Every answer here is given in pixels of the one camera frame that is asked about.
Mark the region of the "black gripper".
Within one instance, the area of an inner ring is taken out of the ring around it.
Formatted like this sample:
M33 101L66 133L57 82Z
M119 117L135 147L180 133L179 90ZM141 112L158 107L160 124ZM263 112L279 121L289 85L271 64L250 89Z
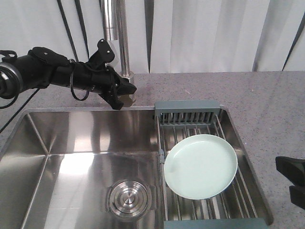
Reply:
M102 64L101 69L93 69L88 63L71 62L71 93L74 92L74 79L81 81L81 90L86 94L94 90L100 91L99 96L106 101L113 110L121 110L123 102L118 99L118 95L131 95L137 90L136 86L129 82L128 79L119 77L116 71Z

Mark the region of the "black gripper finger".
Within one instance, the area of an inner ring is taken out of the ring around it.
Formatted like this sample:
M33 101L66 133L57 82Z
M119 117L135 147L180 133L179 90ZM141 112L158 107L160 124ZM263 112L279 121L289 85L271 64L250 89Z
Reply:
M290 186L289 192L291 202L305 210L305 188L299 186Z
M275 158L276 170L295 186L305 186L305 160L286 156Z

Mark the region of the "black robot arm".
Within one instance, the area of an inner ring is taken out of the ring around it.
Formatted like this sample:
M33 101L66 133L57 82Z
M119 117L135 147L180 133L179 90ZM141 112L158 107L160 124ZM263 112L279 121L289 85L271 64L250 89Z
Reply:
M34 47L27 55L2 50L0 63L0 96L13 103L28 89L45 89L49 85L70 88L76 100L84 101L97 93L112 109L120 110L124 103L119 96L137 90L108 64L115 58L108 42L100 40L97 51L87 62L76 62L45 47Z

